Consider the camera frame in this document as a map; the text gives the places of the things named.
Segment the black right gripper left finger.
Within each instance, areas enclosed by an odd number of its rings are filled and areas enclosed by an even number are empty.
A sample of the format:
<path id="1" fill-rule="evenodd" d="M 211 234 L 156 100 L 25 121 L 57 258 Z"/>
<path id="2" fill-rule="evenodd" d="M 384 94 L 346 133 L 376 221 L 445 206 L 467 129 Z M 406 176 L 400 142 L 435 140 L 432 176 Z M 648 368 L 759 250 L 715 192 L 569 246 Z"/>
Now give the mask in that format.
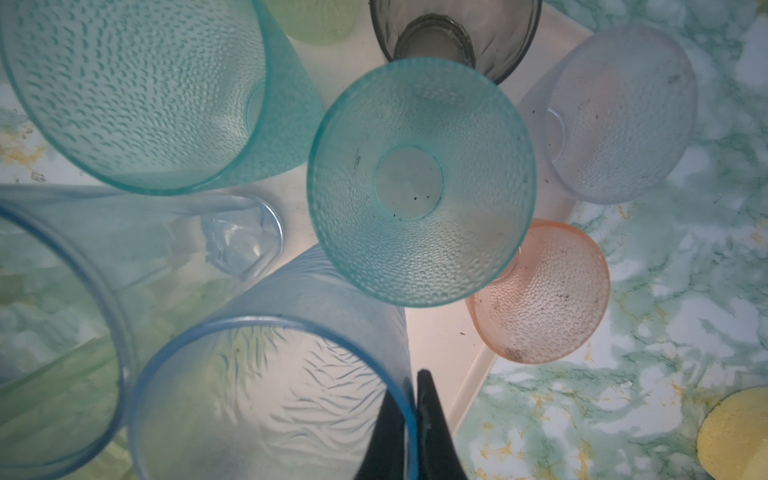
<path id="1" fill-rule="evenodd" d="M 376 425 L 355 480 L 403 480 L 406 472 L 405 419 L 390 391 L 384 395 Z"/>

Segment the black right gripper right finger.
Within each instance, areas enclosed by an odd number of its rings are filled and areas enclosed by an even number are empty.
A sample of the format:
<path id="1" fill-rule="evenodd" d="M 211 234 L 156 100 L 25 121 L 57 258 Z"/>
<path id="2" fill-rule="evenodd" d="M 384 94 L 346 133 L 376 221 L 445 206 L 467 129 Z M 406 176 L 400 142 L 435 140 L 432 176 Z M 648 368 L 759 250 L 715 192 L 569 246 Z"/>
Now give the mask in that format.
<path id="1" fill-rule="evenodd" d="M 417 374 L 419 479 L 467 480 L 429 370 Z"/>

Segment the blue short glass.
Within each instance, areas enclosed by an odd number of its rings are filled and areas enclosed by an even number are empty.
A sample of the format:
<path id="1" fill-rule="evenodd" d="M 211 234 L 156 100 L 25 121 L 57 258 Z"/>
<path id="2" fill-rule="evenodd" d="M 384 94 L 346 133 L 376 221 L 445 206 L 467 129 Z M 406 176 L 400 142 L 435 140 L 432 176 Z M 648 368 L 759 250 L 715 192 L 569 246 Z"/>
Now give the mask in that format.
<path id="1" fill-rule="evenodd" d="M 134 465 L 142 479 L 354 479 L 387 391 L 414 479 L 405 312 L 313 246 L 150 360 L 128 416 Z"/>

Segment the pink dotted glass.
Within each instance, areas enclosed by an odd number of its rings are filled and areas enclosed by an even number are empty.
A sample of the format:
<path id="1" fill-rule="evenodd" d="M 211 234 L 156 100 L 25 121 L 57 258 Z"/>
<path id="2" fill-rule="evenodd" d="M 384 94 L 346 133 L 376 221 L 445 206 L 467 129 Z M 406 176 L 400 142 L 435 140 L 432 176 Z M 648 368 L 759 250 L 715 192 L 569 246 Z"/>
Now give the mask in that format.
<path id="1" fill-rule="evenodd" d="M 609 298 L 610 273 L 597 243 L 573 226 L 535 219 L 508 267 L 466 304 L 490 350 L 544 364 L 589 340 Z"/>

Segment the teal glass lowest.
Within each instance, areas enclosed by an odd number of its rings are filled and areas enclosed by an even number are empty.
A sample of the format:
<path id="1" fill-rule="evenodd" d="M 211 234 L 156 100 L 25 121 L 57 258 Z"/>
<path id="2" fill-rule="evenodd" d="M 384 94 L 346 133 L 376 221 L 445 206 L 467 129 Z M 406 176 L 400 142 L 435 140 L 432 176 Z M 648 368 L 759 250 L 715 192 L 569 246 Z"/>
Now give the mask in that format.
<path id="1" fill-rule="evenodd" d="M 448 60 L 364 74 L 325 114 L 308 160 L 322 249 L 350 283 L 397 306 L 442 306 L 496 279 L 535 200 L 521 116 L 492 81 Z"/>

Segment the clear dotted glass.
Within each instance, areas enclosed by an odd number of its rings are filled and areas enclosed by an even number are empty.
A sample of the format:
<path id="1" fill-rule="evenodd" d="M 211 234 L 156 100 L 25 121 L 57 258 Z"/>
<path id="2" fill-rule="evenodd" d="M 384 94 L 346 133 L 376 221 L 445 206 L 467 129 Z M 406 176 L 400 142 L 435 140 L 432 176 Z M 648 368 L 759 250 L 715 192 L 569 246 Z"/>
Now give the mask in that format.
<path id="1" fill-rule="evenodd" d="M 612 205 L 677 166 L 692 138 L 698 86 L 670 35 L 642 24 L 598 32 L 553 66 L 518 105 L 545 182 Z"/>

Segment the teal glass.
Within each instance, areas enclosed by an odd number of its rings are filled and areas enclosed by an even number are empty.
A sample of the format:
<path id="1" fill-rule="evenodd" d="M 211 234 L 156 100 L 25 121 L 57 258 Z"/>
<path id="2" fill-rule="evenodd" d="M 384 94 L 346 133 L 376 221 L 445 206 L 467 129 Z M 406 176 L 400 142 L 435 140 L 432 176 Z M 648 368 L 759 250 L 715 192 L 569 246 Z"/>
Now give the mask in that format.
<path id="1" fill-rule="evenodd" d="M 1 55 L 44 138 L 132 193 L 287 172 L 308 159 L 324 114 L 260 1 L 5 1 Z"/>

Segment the small grey glass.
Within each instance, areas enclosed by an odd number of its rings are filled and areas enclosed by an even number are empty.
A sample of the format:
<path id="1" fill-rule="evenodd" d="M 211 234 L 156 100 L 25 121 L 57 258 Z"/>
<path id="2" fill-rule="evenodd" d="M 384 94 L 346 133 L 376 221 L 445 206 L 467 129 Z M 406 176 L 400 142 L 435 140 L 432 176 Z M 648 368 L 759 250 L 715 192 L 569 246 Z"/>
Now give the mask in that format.
<path id="1" fill-rule="evenodd" d="M 441 58 L 500 84 L 526 55 L 541 0 L 371 0 L 379 46 L 389 61 Z"/>

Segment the light green short glass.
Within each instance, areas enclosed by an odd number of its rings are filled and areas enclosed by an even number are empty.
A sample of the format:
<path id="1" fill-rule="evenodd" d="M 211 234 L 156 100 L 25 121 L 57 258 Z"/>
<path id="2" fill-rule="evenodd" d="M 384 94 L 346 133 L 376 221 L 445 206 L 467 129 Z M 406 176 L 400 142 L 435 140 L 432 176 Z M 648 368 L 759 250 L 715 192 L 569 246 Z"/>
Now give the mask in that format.
<path id="1" fill-rule="evenodd" d="M 283 31 L 299 42 L 330 46 L 351 32 L 360 2 L 357 0 L 265 0 Z"/>

